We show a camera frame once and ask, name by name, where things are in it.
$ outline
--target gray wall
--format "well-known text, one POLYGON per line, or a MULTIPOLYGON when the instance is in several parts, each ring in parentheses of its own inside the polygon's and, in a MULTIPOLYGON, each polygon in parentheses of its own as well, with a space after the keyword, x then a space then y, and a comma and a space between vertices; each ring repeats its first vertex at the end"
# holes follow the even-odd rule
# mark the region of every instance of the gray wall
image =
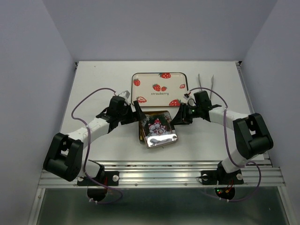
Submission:
POLYGON ((274 139, 280 166, 300 220, 300 1, 279 0, 242 63, 255 111, 274 139))
POLYGON ((242 60, 276 0, 43 0, 75 60, 242 60))
POLYGON ((74 62, 41 0, 0 4, 0 224, 27 224, 74 62))

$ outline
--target strawberry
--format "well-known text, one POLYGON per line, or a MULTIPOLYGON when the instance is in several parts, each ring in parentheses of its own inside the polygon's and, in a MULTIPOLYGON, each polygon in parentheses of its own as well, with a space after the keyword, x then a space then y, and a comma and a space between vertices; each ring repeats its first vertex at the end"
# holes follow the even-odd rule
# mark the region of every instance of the strawberry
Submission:
POLYGON ((159 76, 161 78, 164 78, 164 79, 171 78, 171 74, 170 73, 160 73, 159 76))
POLYGON ((169 103, 169 106, 180 106, 181 101, 179 99, 175 99, 169 103))
POLYGON ((145 102, 147 102, 147 100, 144 97, 137 97, 136 100, 137 100, 138 103, 145 103, 145 102))
POLYGON ((152 85, 152 87, 153 87, 154 90, 160 91, 160 86, 159 86, 159 84, 156 83, 156 84, 152 85))
POLYGON ((135 86, 140 86, 141 82, 139 81, 139 79, 134 79, 134 80, 133 80, 133 84, 134 84, 135 86))

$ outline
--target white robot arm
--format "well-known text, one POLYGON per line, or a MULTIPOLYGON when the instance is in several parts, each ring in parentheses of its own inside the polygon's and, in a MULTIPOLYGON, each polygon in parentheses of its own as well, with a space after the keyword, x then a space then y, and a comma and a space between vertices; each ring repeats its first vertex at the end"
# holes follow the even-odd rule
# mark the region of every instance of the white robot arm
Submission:
MULTIPOLYGON (((234 131, 237 147, 233 153, 229 153, 228 157, 218 164, 216 171, 202 171, 202 176, 206 175, 205 178, 202 178, 202 184, 213 185, 217 182, 228 184, 232 179, 236 179, 236 175, 241 173, 240 168, 247 162, 258 154, 263 154, 273 148, 273 140, 260 114, 247 115, 226 110, 224 117, 225 108, 220 105, 212 105, 206 91, 197 92, 194 97, 195 106, 181 103, 179 111, 171 123, 188 125, 193 122, 193 118, 202 118, 222 126, 225 124, 227 128, 234 131)), ((235 181, 235 184, 242 183, 241 180, 235 181)))
MULTIPOLYGON (((137 101, 134 101, 135 112, 128 101, 130 93, 124 91, 113 96, 109 107, 103 110, 87 126, 90 129, 90 143, 110 133, 119 123, 122 125, 142 120, 145 115, 137 101)), ((72 133, 58 133, 53 137, 43 168, 67 181, 83 176, 83 149, 88 145, 88 129, 82 127, 72 133)), ((101 165, 87 162, 87 170, 91 177, 99 175, 101 165)))

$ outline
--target purple cable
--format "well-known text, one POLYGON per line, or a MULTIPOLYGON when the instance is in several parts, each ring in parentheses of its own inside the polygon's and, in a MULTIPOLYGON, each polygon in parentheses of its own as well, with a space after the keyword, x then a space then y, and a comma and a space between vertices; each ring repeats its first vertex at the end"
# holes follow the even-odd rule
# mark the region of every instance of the purple cable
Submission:
MULTIPOLYGON (((220 95, 219 95, 218 93, 216 93, 214 90, 211 90, 211 89, 209 89, 209 88, 202 88, 202 87, 191 89, 189 95, 191 94, 191 91, 196 90, 196 89, 209 90, 209 91, 211 91, 212 93, 214 93, 215 95, 217 95, 217 96, 224 102, 224 104, 225 104, 225 109, 224 109, 224 117, 223 117, 223 126, 224 126, 224 138, 225 138, 225 146, 226 146, 227 155, 228 155, 230 161, 232 162, 232 164, 234 164, 236 167, 244 168, 243 165, 237 165, 237 164, 234 162, 233 158, 231 157, 230 151, 229 151, 228 138, 227 138, 227 129, 226 129, 226 112, 227 112, 228 104, 226 103, 225 99, 222 98, 222 96, 220 96, 220 95)), ((230 202, 235 202, 235 203, 236 203, 236 202, 241 202, 241 201, 244 201, 244 200, 249 199, 250 197, 252 197, 252 196, 257 192, 257 190, 258 190, 258 188, 259 188, 259 186, 260 186, 260 184, 261 184, 261 181, 262 181, 262 171, 261 171, 261 169, 259 168, 259 166, 258 166, 258 164, 257 164, 256 162, 254 162, 254 161, 249 161, 249 162, 246 163, 246 165, 248 165, 249 163, 253 163, 253 164, 257 167, 257 169, 258 169, 259 179, 258 179, 257 186, 256 186, 255 190, 254 190, 250 195, 248 195, 247 197, 244 197, 244 198, 241 198, 241 199, 238 199, 238 200, 229 200, 230 202)))
POLYGON ((112 187, 109 187, 109 186, 106 186, 104 184, 101 184, 99 183, 98 181, 94 180, 89 174, 88 172, 86 171, 86 164, 87 164, 87 161, 88 161, 88 158, 89 158, 89 154, 90 154, 90 128, 88 127, 88 124, 87 122, 85 122, 83 119, 81 118, 78 118, 78 117, 75 117, 74 116, 74 112, 75 110, 86 100, 88 99, 91 95, 95 94, 96 92, 100 91, 100 90, 111 90, 113 93, 116 93, 115 90, 111 89, 111 88, 99 88, 95 91, 93 91, 92 93, 90 93, 87 97, 85 97, 80 103, 78 103, 78 105, 75 106, 75 108, 73 109, 73 111, 71 112, 71 117, 74 119, 74 120, 79 120, 81 121, 87 128, 88 130, 88 148, 87 148, 87 152, 86 152, 86 156, 85 156, 85 160, 84 160, 84 164, 83 164, 83 172, 84 174, 91 180, 93 181, 95 184, 99 185, 99 186, 102 186, 106 189, 109 189, 109 190, 113 190, 113 191, 117 191, 120 193, 120 197, 116 200, 113 200, 113 201, 110 201, 110 202, 97 202, 97 201, 94 201, 90 198, 90 201, 96 203, 96 204, 110 204, 110 203, 115 203, 117 202, 118 200, 120 200, 122 197, 123 197, 123 192, 116 189, 116 188, 112 188, 112 187))

